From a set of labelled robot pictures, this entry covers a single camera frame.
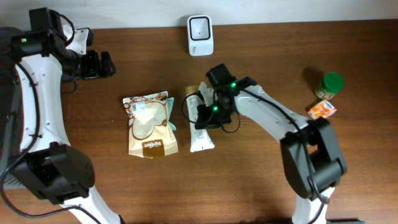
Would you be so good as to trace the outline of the white cosmetic tube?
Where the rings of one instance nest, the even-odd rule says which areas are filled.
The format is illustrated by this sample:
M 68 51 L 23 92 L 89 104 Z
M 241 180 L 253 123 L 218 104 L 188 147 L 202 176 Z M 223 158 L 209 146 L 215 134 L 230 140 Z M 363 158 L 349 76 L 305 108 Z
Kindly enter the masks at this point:
M 198 110 L 197 106 L 205 105 L 208 106 L 212 100 L 213 90 L 208 88 L 205 82 L 201 82 L 198 86 L 191 85 L 185 88 L 185 94 L 187 99 L 188 118 L 190 121 L 197 121 Z M 190 152 L 204 151 L 207 149 L 214 149 L 215 145 L 211 140 L 207 130 L 196 129 L 193 123 L 190 123 L 191 133 L 191 146 Z

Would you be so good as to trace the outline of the teal wipes packet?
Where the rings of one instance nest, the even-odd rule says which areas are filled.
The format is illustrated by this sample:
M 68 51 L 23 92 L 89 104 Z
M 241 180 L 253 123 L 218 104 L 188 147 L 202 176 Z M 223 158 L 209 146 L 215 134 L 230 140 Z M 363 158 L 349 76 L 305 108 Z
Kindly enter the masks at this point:
M 169 124 L 169 126 L 170 126 L 172 131 L 176 131 L 177 130 L 176 126 L 173 123 L 170 122 L 172 111 L 173 111 L 173 107 L 174 107 L 174 98 L 172 98 L 172 97 L 167 98 L 167 107 L 168 107 L 168 115 L 169 115 L 168 124 Z

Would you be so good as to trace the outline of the beige snack bag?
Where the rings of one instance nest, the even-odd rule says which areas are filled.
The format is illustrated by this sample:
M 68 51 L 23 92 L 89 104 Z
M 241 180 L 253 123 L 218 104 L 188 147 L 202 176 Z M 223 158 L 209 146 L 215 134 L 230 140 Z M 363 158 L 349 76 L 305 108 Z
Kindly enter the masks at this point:
M 129 117 L 128 154 L 155 159 L 178 152 L 177 140 L 169 123 L 169 93 L 123 98 Z

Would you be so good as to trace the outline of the orange tissue pack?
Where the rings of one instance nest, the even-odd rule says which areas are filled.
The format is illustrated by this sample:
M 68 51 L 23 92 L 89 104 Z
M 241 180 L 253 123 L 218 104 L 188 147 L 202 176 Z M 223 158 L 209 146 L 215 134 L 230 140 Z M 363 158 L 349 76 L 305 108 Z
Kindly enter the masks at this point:
M 313 106 L 307 113 L 312 119 L 328 118 L 335 114 L 337 109 L 327 100 L 322 100 Z

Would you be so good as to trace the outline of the green lid jar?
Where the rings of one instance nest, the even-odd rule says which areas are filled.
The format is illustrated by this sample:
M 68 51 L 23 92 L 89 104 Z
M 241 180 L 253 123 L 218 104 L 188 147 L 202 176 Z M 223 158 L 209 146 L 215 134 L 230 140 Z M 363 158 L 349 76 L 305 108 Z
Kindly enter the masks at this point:
M 322 100 L 330 100 L 339 93 L 345 85 L 345 79 L 336 72 L 329 72 L 323 76 L 315 89 L 315 95 Z

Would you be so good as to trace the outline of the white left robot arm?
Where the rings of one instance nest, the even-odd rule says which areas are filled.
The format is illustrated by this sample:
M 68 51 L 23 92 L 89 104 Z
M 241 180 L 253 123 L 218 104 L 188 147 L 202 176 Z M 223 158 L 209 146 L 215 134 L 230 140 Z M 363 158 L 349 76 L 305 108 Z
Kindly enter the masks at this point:
M 14 106 L 4 145 L 2 177 L 13 177 L 40 200 L 69 211 L 82 223 L 122 223 L 95 187 L 91 159 L 71 147 L 63 122 L 61 84 L 108 78 L 116 73 L 110 54 L 91 50 L 93 33 L 76 29 L 57 11 L 29 12 L 30 31 L 11 37 L 12 74 L 17 77 Z

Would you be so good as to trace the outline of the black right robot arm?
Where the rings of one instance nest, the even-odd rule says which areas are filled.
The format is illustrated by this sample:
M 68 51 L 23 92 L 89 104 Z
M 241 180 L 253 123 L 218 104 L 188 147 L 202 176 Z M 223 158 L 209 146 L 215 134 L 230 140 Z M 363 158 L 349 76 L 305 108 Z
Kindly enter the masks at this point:
M 210 99 L 198 106 L 197 129 L 223 128 L 231 115 L 243 115 L 280 144 L 284 175 L 296 194 L 292 223 L 326 223 L 332 193 L 347 165 L 331 123 L 309 120 L 271 98 L 252 78 L 237 79 L 221 63 L 206 77 Z

